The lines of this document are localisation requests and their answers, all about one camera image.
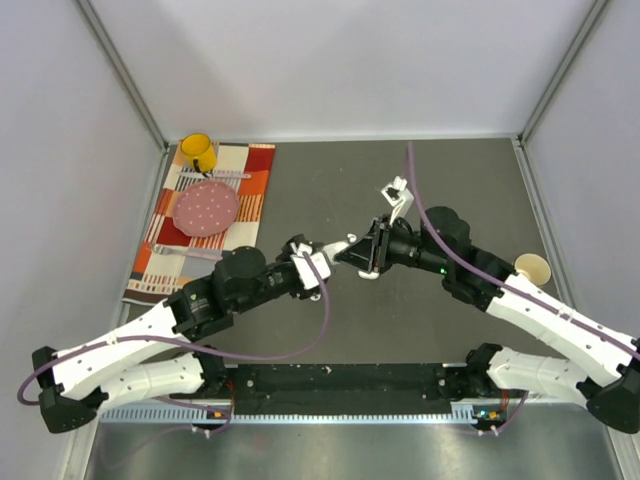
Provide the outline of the white charging case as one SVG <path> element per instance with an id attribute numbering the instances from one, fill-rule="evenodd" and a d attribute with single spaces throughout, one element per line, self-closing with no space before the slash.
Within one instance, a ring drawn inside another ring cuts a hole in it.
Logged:
<path id="1" fill-rule="evenodd" d="M 340 240 L 324 245 L 321 251 L 331 265 L 336 265 L 338 263 L 336 257 L 349 246 L 350 242 L 348 240 Z"/>
<path id="2" fill-rule="evenodd" d="M 372 272 L 359 271 L 358 276 L 365 280 L 376 280 L 379 278 L 379 274 L 375 271 L 372 271 Z"/>

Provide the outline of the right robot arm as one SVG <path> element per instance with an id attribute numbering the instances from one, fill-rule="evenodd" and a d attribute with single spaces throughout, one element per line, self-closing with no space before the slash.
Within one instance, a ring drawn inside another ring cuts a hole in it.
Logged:
<path id="1" fill-rule="evenodd" d="M 494 254 L 472 245 L 470 226 L 444 206 L 424 213 L 419 230 L 403 219 L 374 219 L 366 235 L 335 259 L 378 276 L 403 265 L 442 277 L 454 299 L 514 325 L 559 358 L 484 344 L 467 357 L 466 380 L 476 394 L 522 390 L 572 402 L 606 426 L 639 430 L 639 341 L 545 293 Z"/>

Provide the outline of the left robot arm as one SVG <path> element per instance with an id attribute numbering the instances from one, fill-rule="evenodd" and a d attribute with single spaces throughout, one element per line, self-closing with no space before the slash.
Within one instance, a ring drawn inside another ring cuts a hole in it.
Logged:
<path id="1" fill-rule="evenodd" d="M 313 297 L 330 274 L 324 249 L 301 237 L 287 243 L 273 263 L 255 247 L 238 247 L 211 274 L 186 283 L 125 325 L 73 348 L 34 351 L 38 406 L 48 431 L 75 430 L 107 409 L 152 396 L 220 394 L 227 382 L 222 361 L 201 353 L 171 362 L 153 363 L 151 357 L 193 345 L 231 327 L 234 315 L 283 295 Z"/>

